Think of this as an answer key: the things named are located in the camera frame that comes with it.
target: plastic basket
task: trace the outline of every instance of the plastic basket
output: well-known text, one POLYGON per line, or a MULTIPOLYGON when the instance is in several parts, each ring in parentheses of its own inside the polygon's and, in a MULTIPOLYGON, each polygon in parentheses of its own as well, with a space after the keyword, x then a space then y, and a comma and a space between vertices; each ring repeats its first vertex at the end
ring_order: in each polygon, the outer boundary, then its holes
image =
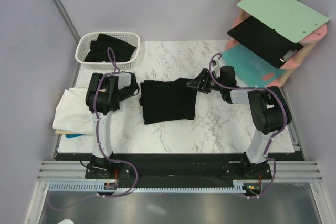
POLYGON ((113 64, 110 62, 84 62, 85 57, 90 51, 90 44, 92 40, 96 40, 99 34, 107 34, 114 38, 121 39, 126 41, 127 43, 137 47, 134 53, 131 56, 131 60, 127 62, 117 62, 117 66, 120 70, 127 70, 134 67, 135 60, 139 54, 140 47, 140 38, 135 33, 130 32, 109 32, 109 31, 101 31, 98 33, 88 33, 85 34, 79 41, 77 49, 76 49, 76 60, 86 66, 87 68, 97 69, 97 70, 114 70, 113 64))

